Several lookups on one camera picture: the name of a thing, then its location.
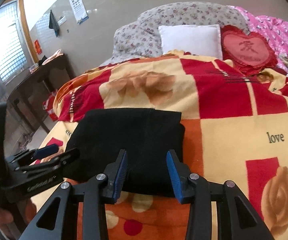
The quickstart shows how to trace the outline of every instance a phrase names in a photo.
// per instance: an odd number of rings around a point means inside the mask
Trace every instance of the pink quilt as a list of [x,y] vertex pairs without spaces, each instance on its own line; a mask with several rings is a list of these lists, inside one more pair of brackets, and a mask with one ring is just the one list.
[[281,53],[288,54],[288,22],[266,15],[255,17],[247,10],[238,6],[231,6],[231,8],[238,10],[244,16],[251,32],[257,32],[266,38],[278,59],[278,67],[288,73],[288,69],[279,58],[279,54]]

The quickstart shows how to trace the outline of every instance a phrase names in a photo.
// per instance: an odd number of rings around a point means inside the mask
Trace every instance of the heart-shaped cushion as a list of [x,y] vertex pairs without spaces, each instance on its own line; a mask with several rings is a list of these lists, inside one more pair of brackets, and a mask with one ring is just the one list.
[[274,51],[263,36],[255,32],[245,35],[233,26],[225,26],[222,30],[222,51],[223,59],[231,59],[247,76],[277,64]]

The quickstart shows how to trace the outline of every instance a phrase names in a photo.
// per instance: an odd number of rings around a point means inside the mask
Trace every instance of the screw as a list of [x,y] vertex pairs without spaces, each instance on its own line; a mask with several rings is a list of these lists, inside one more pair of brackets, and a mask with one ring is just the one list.
[[68,188],[69,187],[69,183],[68,182],[63,182],[62,184],[61,184],[61,188],[62,189],[66,189],[66,188]]
[[228,181],[226,182],[226,185],[227,185],[228,187],[234,187],[234,186],[235,186],[235,183],[234,183],[233,181],[231,181],[231,180],[228,180]]
[[100,173],[100,174],[98,174],[98,175],[96,176],[96,179],[98,179],[98,180],[103,180],[103,179],[105,179],[105,178],[106,178],[106,175],[103,174],[103,173]]
[[191,173],[191,174],[189,175],[189,177],[190,177],[191,179],[198,179],[200,176],[199,176],[198,174],[196,174],[196,173]]

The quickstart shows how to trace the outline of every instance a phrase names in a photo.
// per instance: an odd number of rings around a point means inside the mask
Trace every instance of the dark brown table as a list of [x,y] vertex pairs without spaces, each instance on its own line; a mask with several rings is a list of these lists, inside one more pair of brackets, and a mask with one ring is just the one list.
[[39,125],[45,130],[45,132],[49,133],[50,130],[47,128],[34,107],[28,101],[28,98],[32,94],[33,86],[36,83],[43,82],[49,93],[55,90],[51,81],[49,80],[49,73],[54,68],[61,70],[65,69],[70,79],[76,77],[71,68],[71,65],[69,64],[67,56],[64,54],[53,59],[45,65],[40,66],[35,72],[27,76],[17,87],[15,87],[15,89],[12,91],[12,93],[7,99],[7,101],[14,107],[14,110],[17,112],[20,118],[32,131],[35,131],[35,129],[33,125],[29,122],[29,120],[26,118],[26,116],[19,109],[18,103],[22,101],[32,113]]

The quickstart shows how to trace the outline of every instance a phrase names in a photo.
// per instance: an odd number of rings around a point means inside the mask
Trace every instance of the human hand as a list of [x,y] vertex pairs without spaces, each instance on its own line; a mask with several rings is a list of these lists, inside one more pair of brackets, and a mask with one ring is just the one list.
[[[25,209],[25,219],[28,223],[34,218],[36,212],[36,205],[29,199]],[[13,221],[13,215],[8,210],[0,208],[0,230],[10,239],[12,239],[12,234],[10,233],[7,224],[12,223]]]

